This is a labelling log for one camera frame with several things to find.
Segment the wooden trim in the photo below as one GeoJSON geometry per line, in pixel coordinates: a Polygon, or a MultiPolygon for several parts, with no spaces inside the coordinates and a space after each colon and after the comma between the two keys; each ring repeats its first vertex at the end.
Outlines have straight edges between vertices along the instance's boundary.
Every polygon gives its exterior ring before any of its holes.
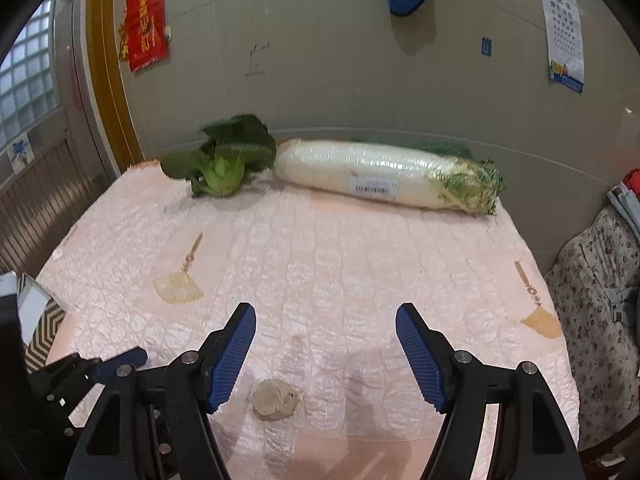
{"type": "Polygon", "coordinates": [[[98,112],[120,168],[144,160],[120,78],[113,0],[86,0],[86,46],[98,112]]]}

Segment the blue sticker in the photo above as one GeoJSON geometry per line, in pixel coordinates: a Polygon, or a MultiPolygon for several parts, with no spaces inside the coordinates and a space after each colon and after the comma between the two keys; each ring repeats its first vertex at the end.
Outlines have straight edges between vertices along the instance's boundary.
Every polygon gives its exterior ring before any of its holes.
{"type": "Polygon", "coordinates": [[[490,38],[482,38],[482,47],[480,49],[480,53],[483,56],[491,57],[491,39],[490,38]]]}

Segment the barcode label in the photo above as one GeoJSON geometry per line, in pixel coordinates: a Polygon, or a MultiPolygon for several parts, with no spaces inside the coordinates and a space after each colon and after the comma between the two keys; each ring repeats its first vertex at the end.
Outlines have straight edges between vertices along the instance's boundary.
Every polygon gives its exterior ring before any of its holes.
{"type": "Polygon", "coordinates": [[[398,181],[369,176],[350,176],[349,192],[355,196],[395,202],[398,196],[398,181]]]}

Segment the red cloth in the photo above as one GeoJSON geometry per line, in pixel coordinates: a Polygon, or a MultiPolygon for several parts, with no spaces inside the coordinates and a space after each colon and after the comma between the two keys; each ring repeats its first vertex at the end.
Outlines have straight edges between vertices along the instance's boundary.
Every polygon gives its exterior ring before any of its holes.
{"type": "Polygon", "coordinates": [[[640,200],[640,168],[629,171],[622,179],[622,183],[632,190],[640,200]]]}

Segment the barcode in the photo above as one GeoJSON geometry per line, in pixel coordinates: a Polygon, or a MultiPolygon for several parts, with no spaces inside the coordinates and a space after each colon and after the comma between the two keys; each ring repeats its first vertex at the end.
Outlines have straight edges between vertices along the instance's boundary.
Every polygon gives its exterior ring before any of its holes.
{"type": "Polygon", "coordinates": [[[375,195],[388,195],[388,187],[371,187],[371,186],[356,186],[356,193],[371,193],[375,195]]]}

